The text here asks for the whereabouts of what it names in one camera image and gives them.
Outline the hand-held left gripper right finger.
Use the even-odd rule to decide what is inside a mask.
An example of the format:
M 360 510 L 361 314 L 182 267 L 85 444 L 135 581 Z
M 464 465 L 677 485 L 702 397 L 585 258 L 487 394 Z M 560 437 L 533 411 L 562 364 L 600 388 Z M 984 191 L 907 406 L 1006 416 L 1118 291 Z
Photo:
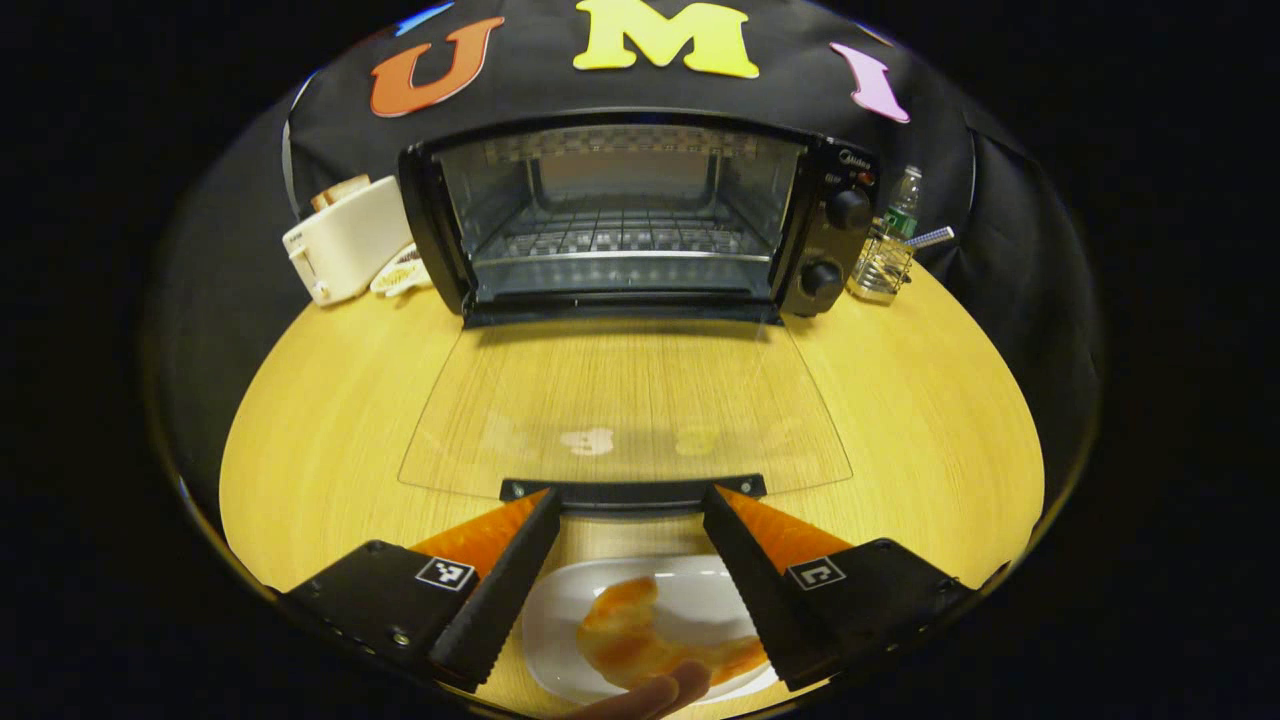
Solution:
M 778 679 L 790 691 L 865 674 L 920 644 L 975 591 L 893 539 L 768 544 L 768 519 L 791 515 L 712 486 L 703 525 Z

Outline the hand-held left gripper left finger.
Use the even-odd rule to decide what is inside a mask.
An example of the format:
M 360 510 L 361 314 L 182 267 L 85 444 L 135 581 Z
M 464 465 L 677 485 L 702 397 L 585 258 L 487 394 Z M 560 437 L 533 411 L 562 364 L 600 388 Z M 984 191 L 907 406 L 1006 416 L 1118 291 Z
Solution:
M 486 683 L 561 530 L 562 493 L 540 489 L 493 568 L 371 539 L 280 594 L 285 614 L 374 662 L 474 693 Z

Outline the golden croissant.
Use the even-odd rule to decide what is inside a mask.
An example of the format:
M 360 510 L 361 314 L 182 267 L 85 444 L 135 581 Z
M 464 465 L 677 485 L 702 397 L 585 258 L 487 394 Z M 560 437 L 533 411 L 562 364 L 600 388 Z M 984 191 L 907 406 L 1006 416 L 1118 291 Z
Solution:
M 745 635 L 714 644 L 694 644 L 660 634 L 654 607 L 659 597 L 653 577 L 636 577 L 608 585 L 595 597 L 576 630 L 576 646 L 611 684 L 634 689 L 641 682 L 694 661 L 718 685 L 768 661 L 760 639 Z

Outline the black electric oven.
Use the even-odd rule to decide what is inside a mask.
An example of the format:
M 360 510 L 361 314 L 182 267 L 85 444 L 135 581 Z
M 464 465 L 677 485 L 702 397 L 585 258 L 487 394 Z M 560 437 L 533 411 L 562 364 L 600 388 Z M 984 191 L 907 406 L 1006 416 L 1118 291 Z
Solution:
M 410 145 L 415 247 L 460 328 L 398 478 L 513 498 L 539 482 L 650 501 L 846 480 L 800 333 L 836 309 L 881 160 L 716 114 L 594 111 Z

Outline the white plate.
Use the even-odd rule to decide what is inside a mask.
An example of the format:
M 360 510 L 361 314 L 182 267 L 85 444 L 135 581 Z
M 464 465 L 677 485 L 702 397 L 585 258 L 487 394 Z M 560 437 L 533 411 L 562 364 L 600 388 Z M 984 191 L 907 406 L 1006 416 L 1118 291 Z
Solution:
M 552 694 L 589 705 L 623 689 L 580 655 L 576 630 L 604 588 L 653 577 L 658 632 L 675 641 L 714 644 L 756 628 L 724 564 L 713 555 L 603 559 L 576 562 L 535 583 L 524 607 L 521 648 L 532 678 Z M 750 694 L 776 682 L 769 660 L 733 680 L 710 685 L 705 702 Z

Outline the white divided snack dish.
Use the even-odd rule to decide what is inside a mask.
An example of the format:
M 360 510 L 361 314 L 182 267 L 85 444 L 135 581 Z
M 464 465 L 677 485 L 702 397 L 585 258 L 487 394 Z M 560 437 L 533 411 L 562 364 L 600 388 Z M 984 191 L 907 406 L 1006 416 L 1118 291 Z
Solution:
M 411 290 L 433 287 L 433 279 L 425 268 L 419 249 L 404 246 L 375 275 L 369 290 L 385 299 L 396 297 Z

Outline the white toaster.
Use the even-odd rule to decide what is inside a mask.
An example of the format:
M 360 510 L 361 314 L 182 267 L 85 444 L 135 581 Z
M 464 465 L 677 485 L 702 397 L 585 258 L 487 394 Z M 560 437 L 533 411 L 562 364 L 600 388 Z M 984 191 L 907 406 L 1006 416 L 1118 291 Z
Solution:
M 413 243 L 394 176 L 314 213 L 282 236 L 300 281 L 317 306 L 355 299 L 404 246 Z

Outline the green plastic bottle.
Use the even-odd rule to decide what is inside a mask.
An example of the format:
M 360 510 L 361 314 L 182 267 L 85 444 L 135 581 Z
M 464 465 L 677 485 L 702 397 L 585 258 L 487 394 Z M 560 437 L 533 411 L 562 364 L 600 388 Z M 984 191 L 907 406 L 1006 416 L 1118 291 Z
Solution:
M 882 214 L 882 231 L 891 238 L 906 243 L 916 231 L 923 174 L 918 167 L 906 165 L 890 193 Z

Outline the black backdrop cloth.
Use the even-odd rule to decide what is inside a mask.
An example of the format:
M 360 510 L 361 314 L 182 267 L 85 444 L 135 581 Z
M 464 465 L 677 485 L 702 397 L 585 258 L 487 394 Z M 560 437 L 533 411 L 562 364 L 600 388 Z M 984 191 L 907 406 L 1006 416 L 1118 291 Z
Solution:
M 189 187 L 148 300 L 150 375 L 195 506 L 220 518 L 223 448 L 256 370 L 308 296 L 282 236 L 306 201 L 389 176 L 421 138 L 598 108 L 672 108 L 846 138 L 924 174 L 922 223 L 957 242 L 923 264 L 1014 374 L 1039 433 L 1046 506 L 1074 488 L 1102 391 L 1102 323 L 1083 233 L 1042 165 L 986 105 L 913 47 L 809 0 L 623 0 L 676 15 L 742 12 L 755 78 L 681 61 L 580 70 L 579 0 L 457 0 L 408 31 L 361 40 L 289 88 Z

